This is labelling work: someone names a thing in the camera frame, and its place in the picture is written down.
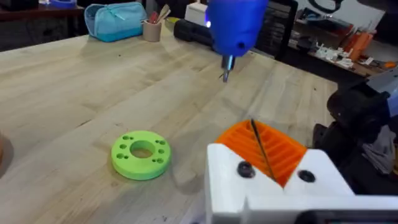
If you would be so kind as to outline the white orange left gripper left finger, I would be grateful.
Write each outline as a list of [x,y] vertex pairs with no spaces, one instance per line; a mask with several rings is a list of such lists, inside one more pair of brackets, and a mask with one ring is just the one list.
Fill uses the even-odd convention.
[[206,150],[205,205],[207,223],[252,223],[254,198],[281,196],[269,175],[270,165],[256,122],[237,123]]

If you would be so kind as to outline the white orange left gripper right finger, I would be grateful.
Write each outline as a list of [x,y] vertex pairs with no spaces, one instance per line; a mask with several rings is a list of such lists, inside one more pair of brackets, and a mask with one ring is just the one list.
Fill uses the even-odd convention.
[[308,149],[286,134],[251,120],[259,161],[251,164],[261,172],[262,182],[272,195],[348,197],[354,193],[319,149]]

